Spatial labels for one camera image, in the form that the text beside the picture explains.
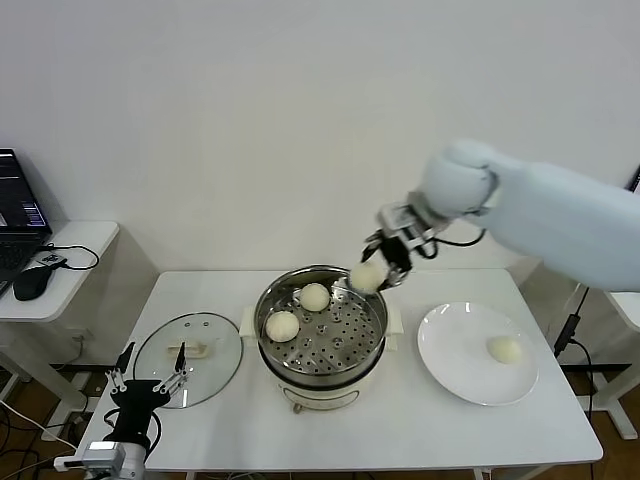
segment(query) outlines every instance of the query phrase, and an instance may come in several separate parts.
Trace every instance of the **white table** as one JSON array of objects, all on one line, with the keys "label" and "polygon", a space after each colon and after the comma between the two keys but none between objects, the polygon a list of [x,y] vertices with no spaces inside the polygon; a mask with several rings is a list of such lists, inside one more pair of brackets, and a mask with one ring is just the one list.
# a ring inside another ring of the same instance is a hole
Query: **white table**
[{"label": "white table", "polygon": [[[211,311],[239,325],[280,272],[169,272],[158,279],[131,341],[172,318]],[[411,470],[517,466],[531,478],[554,464],[590,462],[602,448],[547,342],[504,270],[413,273],[385,293],[402,314],[398,350],[383,354],[370,386],[353,405],[292,413],[291,405],[246,347],[235,377],[213,398],[185,410],[160,409],[162,441],[149,457],[156,471]],[[540,366],[534,391],[516,405],[482,407],[445,390],[417,351],[417,328],[432,307],[477,301],[500,310],[530,335]],[[110,428],[103,395],[80,449]],[[149,435],[154,437],[154,427]]]},{"label": "white table", "polygon": [[[54,234],[49,239],[55,245],[84,245],[98,256],[102,256],[118,233],[118,224],[114,222],[66,222],[53,224]],[[59,252],[67,258],[70,265],[90,265],[95,259],[79,249],[63,250]],[[38,265],[35,261],[28,267]],[[49,424],[63,423],[70,412],[82,410],[85,396],[79,390],[89,379],[88,373],[78,373],[68,382],[58,372],[49,366],[27,343],[20,332],[13,328],[17,322],[46,323],[55,320],[67,307],[91,270],[65,270],[54,272],[44,294],[34,300],[20,302],[13,296],[9,288],[0,297],[0,353],[6,356],[10,363],[7,367],[14,370],[14,376],[9,384],[0,392],[4,398],[15,385],[18,378],[35,378],[45,387],[55,393],[61,402],[49,420]],[[97,398],[89,399],[87,411],[93,411]],[[59,433],[62,427],[52,428]]]},{"label": "white table", "polygon": [[[607,292],[605,295],[627,325],[640,332],[640,294]],[[620,397],[640,385],[640,359],[611,382],[607,382],[601,373],[594,373],[593,385],[598,390],[593,396],[593,410],[607,412],[625,440],[637,439],[638,432],[622,408]],[[578,397],[578,400],[585,410],[589,408],[587,395]]]}]

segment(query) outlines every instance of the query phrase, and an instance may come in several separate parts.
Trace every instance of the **white side table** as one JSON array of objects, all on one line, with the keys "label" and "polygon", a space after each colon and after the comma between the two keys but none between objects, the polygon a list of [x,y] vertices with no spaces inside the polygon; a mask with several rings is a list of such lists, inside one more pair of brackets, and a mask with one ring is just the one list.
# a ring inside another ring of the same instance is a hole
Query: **white side table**
[{"label": "white side table", "polygon": [[[53,229],[54,235],[50,242],[61,246],[84,245],[102,257],[118,233],[118,224],[115,222],[68,222],[54,224]],[[64,256],[72,265],[84,265],[94,261],[92,255],[79,249],[65,250]],[[27,375],[35,378],[61,400],[49,420],[50,425],[64,423],[72,411],[85,409],[86,399],[80,390],[87,383],[89,374],[78,373],[71,382],[68,382],[51,368],[38,352],[21,339],[20,332],[16,331],[14,325],[16,322],[46,323],[58,318],[90,272],[90,270],[56,270],[45,293],[28,302],[16,300],[11,289],[0,297],[0,353],[11,361],[7,367],[14,373],[0,395],[6,396],[19,378],[27,379]],[[89,398],[85,410],[93,411],[97,401],[98,397]],[[62,427],[51,428],[56,435],[61,430]],[[45,434],[43,439],[48,440],[49,436]]]},{"label": "white side table", "polygon": [[[627,325],[640,332],[640,294],[608,292],[606,297]],[[633,363],[611,382],[607,382],[601,373],[595,373],[593,385],[598,391],[593,396],[593,411],[607,412],[618,429],[618,433],[625,440],[637,439],[638,432],[622,408],[620,397],[640,385],[640,360]],[[589,408],[588,395],[579,396],[578,401],[585,410]]]}]

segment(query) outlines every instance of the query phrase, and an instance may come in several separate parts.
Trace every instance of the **computer mouse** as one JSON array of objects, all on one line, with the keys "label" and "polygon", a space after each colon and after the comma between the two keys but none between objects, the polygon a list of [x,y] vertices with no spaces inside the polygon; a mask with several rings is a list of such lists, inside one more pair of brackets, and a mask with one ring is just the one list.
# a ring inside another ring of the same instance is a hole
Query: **computer mouse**
[{"label": "computer mouse", "polygon": [[52,273],[51,267],[34,267],[20,273],[13,280],[13,294],[16,299],[24,302],[38,298],[47,289]]}]

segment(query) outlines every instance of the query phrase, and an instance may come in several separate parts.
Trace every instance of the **glass lid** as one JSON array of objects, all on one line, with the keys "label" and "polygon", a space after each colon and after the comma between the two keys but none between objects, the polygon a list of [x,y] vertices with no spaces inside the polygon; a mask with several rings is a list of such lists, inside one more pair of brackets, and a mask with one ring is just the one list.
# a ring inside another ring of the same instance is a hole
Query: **glass lid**
[{"label": "glass lid", "polygon": [[134,378],[169,378],[182,342],[187,380],[165,408],[187,408],[213,397],[233,378],[242,359],[242,339],[231,321],[215,313],[188,313],[147,338],[136,357]]}]

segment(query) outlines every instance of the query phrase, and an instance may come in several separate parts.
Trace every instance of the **laptop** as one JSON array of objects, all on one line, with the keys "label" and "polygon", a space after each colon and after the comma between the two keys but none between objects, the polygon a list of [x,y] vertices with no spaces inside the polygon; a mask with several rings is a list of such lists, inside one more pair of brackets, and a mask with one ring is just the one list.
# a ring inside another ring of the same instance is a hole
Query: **laptop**
[{"label": "laptop", "polygon": [[0,294],[50,235],[15,153],[0,148]]}]

